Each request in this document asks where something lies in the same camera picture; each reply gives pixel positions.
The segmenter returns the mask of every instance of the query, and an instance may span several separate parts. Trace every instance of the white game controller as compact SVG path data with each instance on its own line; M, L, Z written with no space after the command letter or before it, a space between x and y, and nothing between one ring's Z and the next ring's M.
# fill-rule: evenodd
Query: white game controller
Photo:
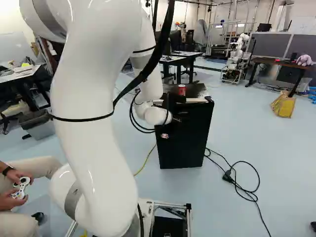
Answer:
M15 193L11 194L14 199L23 199L25 197L25 189L30 184L31 179L29 177L21 177L20 184L13 183L14 188L18 188L19 190Z

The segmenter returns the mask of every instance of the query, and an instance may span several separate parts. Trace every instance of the person's finger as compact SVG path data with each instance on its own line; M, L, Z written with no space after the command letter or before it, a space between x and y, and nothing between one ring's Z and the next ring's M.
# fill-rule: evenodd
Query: person's finger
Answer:
M15 199L14 200L14 205L15 206L22 206L24 203L27 202L28 199L29 199L28 195L26 195L23 199Z
M33 181L34 181L33 175L30 174L30 173L27 173L27 172L19 172L19 176L20 176L20 178L21 178L21 177L29 177L29 178L30 178L30 184L32 184Z
M21 183L20 177L19 177L18 175L14 175L14 176L12 176L11 178L12 178L12 180L13 180L15 183L17 183L17 184L20 184L20 183Z
M10 190L4 192L3 195L7 197L7 196L9 196L17 191L18 191L17 189L10 189Z

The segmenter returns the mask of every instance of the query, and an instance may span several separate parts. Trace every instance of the black strap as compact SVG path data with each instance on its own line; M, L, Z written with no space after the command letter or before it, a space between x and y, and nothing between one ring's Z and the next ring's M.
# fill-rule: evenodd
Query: black strap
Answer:
M104 116L100 116L100 117L95 117L95 118L60 118L54 115L51 115L53 119L59 120L59 121L63 121L63 122L91 122L91 121L97 121L97 120L101 120L101 119L106 119L107 117L110 117L111 115L114 114L114 110Z
M3 174L4 176L6 176L7 172L9 172L10 170L13 170L13 169L14 169L13 167L8 166L7 168L5 168L5 169L2 171L2 174Z
M146 52L146 51L149 51L149 50L154 49L155 47L156 47L156 45L154 45L153 47L150 47L150 48L143 49L143 50L134 51L133 53L142 53L142 52Z
M152 47L154 48L154 51L148 63L143 68L143 70L139 73L139 75L134 80L132 80L127 85L127 87L125 87L117 96L117 98L113 101L113 111L110 114L104 115L101 117L96 117L96 118L83 118L83 119L59 118L54 115L52 115L52 117L56 120L65 121L65 122L89 122L89 121L105 119L111 116L114 113L114 109L118 101L128 92L130 92L132 89L136 88L140 83L145 82L147 80L147 77L150 75L150 73L152 73L152 71L155 69L155 67L159 63L159 60L162 56L163 50L166 46L166 43L168 42L168 38L170 35L170 29L172 25L173 12L174 12L174 3L175 3L175 0L169 0L169 5L168 5L167 13L162 25L162 29L160 32L160 37L156 46Z

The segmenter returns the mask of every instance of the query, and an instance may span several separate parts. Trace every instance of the hand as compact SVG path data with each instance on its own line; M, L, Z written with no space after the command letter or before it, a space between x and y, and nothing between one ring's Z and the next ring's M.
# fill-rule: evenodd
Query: hand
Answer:
M7 174L6 174L6 176L13 183L17 183L17 184L20 184L20 178L23 177L23 176L29 177L31 179L30 184L32 184L33 180L34 180L32 174L27 173L27 172L23 172L23 171L19 171L19 170L16 170L16 169L9 170L7 172Z
M14 199L11 194L15 193L16 189L11 189L3 194L0 194L0 211L8 211L16 206L22 206L28 200L26 195L23 199Z

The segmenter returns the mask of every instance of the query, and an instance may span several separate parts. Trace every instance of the pink stuffed toy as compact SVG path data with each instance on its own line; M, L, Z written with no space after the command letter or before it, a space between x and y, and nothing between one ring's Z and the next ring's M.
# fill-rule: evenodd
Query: pink stuffed toy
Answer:
M305 54L305 55L302 55L301 57L299 57L299 58L297 59L296 63L297 63L297 65L299 65L299 66L302 65L303 67L305 67L305 66L310 66L310 65L312 65L312 64L313 64L313 61L312 61L312 58L311 58L309 55Z

